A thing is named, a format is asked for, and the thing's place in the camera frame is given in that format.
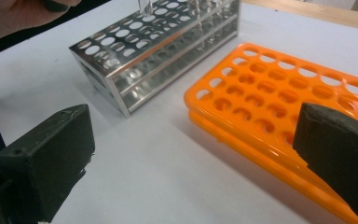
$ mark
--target white table surface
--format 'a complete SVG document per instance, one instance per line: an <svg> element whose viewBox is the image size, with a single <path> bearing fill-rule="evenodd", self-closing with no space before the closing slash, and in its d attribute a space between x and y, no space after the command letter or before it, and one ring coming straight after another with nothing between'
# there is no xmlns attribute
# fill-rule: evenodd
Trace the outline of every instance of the white table surface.
<svg viewBox="0 0 358 224"><path fill-rule="evenodd" d="M358 29L242 4L238 37L125 119L68 47L137 9L111 1L0 53L7 145L61 109L89 105L95 156L53 223L341 223L192 124L183 95L243 42L358 76Z"/></svg>

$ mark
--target wooden surface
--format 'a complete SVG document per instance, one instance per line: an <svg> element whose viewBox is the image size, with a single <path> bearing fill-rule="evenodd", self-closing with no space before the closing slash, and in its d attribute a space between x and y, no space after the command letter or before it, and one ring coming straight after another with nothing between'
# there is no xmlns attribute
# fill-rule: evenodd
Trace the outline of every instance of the wooden surface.
<svg viewBox="0 0 358 224"><path fill-rule="evenodd" d="M335 7L327 7L295 0L241 0L242 2L270 7L297 15L323 21L331 21L358 28L358 12Z"/></svg>

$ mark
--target stainless steel test tube rack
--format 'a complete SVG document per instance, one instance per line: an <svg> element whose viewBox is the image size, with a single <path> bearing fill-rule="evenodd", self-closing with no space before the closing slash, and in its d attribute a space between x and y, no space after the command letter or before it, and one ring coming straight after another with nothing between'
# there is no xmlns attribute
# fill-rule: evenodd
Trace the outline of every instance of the stainless steel test tube rack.
<svg viewBox="0 0 358 224"><path fill-rule="evenodd" d="M239 0L159 0L70 47L89 81L127 118L237 35Z"/></svg>

